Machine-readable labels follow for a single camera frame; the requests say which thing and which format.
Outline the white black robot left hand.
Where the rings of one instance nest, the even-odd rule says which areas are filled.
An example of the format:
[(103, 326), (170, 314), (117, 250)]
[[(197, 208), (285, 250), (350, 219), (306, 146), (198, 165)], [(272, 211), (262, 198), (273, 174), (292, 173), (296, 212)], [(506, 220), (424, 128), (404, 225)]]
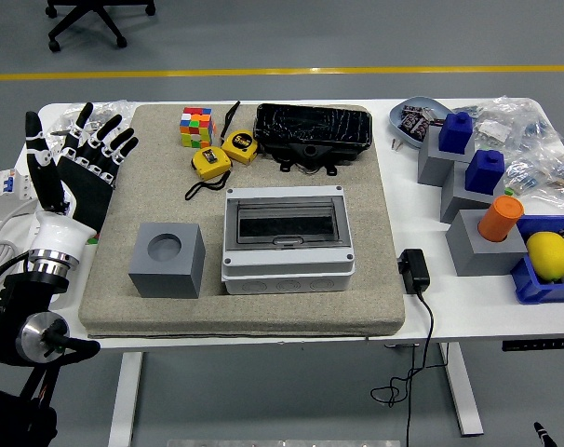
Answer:
[(25, 146), (28, 171), (42, 210), (73, 218), (90, 227), (95, 237), (104, 224), (119, 168), (139, 140), (134, 129), (126, 128), (105, 141), (122, 123), (120, 114), (85, 136), (92, 112), (93, 104), (86, 103), (67, 128), (56, 155), (47, 145), (38, 113), (27, 112)]

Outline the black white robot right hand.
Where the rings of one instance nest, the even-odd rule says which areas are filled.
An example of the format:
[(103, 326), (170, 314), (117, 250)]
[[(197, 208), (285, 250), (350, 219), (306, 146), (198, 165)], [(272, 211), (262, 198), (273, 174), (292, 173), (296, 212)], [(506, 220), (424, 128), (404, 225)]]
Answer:
[(533, 427), (543, 447), (557, 447), (557, 443), (553, 440), (541, 423), (534, 422)]

